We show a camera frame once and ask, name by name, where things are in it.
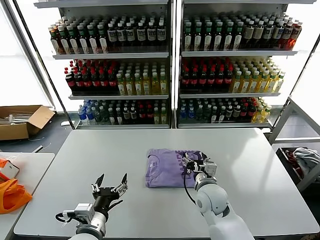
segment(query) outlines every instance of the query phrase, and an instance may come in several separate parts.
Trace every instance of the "bottle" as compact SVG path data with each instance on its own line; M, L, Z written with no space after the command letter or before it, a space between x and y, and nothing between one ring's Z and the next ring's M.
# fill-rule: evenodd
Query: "bottle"
M202 22L198 21L195 28L195 34L194 34L194 42L193 42L193 51L199 51L200 45L201 45L201 26Z
M237 23L237 28L236 28L236 32L234 34L234 42L233 42L233 51L236 51L240 48L240 43L242 40L242 32L243 32L243 28L244 28L244 22L243 21L239 21Z
M204 46L203 46L204 51L211 50L211 39L212 39L211 27L212 27L212 22L207 21L206 27L205 27L205 36L204 36Z
M233 40L233 29L234 23L232 21L229 21L227 23L226 33L224 36L224 44L223 44L223 51L228 51L231 47L231 41Z
M258 82L258 77L259 77L259 71L254 71L253 72L253 76L252 76L252 78L250 79L250 82L249 82L249 87L248 87L248 89L246 91L247 93L254 93L255 92L256 86L259 83Z
M191 49L191 22L185 23L185 32L183 35L184 51L188 52Z
M222 30L223 23L221 21L218 21L216 23L216 30L214 34L214 42L213 42L213 51L220 50L220 43L221 43L221 30Z
M220 114L219 114L219 121L218 121L219 124L223 122L223 120L225 119L225 115L226 115L226 106L221 106Z
M166 108L163 106L161 107L161 124L167 124L167 111Z
M249 21L248 25L244 27L244 33L241 43L243 49L251 48L250 42L254 34L254 30L254 21Z

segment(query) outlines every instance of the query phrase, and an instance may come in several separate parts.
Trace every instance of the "shelf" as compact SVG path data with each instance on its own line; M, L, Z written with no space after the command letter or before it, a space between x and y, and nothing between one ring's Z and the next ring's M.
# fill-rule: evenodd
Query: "shelf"
M208 99L208 98L245 98L245 97L276 97L279 92L263 92L263 93L196 93L196 94L180 94L181 99Z
M46 8L75 8L99 6L128 6L128 5L164 5L168 0L39 0L34 5L38 9Z
M313 4L317 0L184 0L184 4Z
M168 124L78 125L76 129L168 129Z
M99 53L99 54L58 54L53 55L56 60L62 59L152 59L167 58L168 52L126 52L126 53Z
M169 95L132 95L132 96L121 96L121 95L109 95L109 96L69 96L70 100L144 100L144 99L168 99Z
M225 56L293 56L298 51L248 50L248 51L183 51L182 57L225 57Z

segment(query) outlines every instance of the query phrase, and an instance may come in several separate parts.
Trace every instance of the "black cable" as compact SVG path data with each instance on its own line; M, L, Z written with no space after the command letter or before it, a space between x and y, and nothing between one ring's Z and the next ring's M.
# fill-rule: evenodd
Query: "black cable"
M187 174L187 170L188 170L188 166L185 167L184 169L184 176L183 176L183 185L184 185L184 190L186 192L186 194L188 195L188 197L190 198L190 200L196 204L196 201L192 198L192 196L189 194L187 186L186 186L186 174Z

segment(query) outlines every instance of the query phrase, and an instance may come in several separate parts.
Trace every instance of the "juice bottle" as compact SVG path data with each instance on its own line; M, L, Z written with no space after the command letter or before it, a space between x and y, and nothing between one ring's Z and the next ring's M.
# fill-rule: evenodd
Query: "juice bottle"
M247 93L254 93L255 92L256 86L259 83L258 77L259 77L259 71L254 71L253 76L249 82L248 90L246 91Z
M244 73L244 78L241 80L240 82L240 86L238 89L238 93L246 93L247 92L247 88L249 86L249 81L250 81L250 71L245 71Z
M158 74L156 72L152 73L152 95L160 95L160 84L158 79Z
M164 71L160 72L160 87L161 87L161 95L168 94L167 78L166 78L166 73Z
M144 72L142 74L143 76L143 79L142 79L142 84L143 84L143 92L144 92L144 95L151 95L150 94L150 90L151 90L151 85L150 85L150 80L149 80L149 77L148 77L148 73Z

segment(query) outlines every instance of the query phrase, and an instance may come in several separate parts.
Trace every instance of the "yellow bottle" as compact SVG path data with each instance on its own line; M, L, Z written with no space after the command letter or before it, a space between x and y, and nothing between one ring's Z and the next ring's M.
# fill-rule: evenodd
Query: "yellow bottle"
M251 118L251 122L252 123L258 123L262 117L262 110L264 109L263 106L259 106L258 110L255 112L255 114L253 115L253 117Z
M151 83L151 93L152 95L160 95L160 84L158 79L158 74L156 72L152 73L152 83Z
M235 74L234 82L230 86L230 92L235 94L238 92L240 82L241 82L241 71L237 71Z
M249 81L250 81L250 75L251 72L250 71L245 71L244 72L244 78L242 79L242 81L240 82L240 86L238 89L238 93L246 93L248 86L249 86Z
M150 81L149 81L149 77L148 77L148 73L144 72L143 74L143 79L142 79L142 85L143 85L143 91L144 91L144 95L151 95L150 94Z
M249 82L249 87L248 87L248 89L246 91L247 93L254 93L255 92L256 86L259 83L258 82L258 77L259 77L259 71L254 71L253 72L253 76L252 76L252 78L250 79L250 82Z

